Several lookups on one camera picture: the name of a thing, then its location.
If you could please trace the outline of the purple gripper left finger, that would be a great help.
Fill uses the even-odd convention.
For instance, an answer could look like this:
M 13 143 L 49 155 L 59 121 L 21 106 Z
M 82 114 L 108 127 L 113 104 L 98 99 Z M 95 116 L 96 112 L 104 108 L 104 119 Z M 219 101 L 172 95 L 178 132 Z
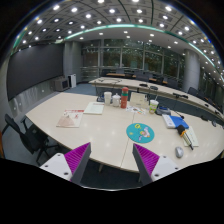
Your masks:
M 56 153 L 41 166 L 41 169 L 72 183 L 79 184 L 90 154 L 91 143 L 86 143 L 66 154 Z

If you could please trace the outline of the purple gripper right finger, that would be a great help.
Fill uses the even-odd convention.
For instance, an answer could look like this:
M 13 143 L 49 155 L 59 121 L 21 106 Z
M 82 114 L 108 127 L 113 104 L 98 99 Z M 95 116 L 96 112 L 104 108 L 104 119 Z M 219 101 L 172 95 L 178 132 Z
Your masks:
M 143 185 L 147 185 L 179 170 L 179 167 L 167 156 L 159 156 L 136 143 L 133 144 L 132 153 Z

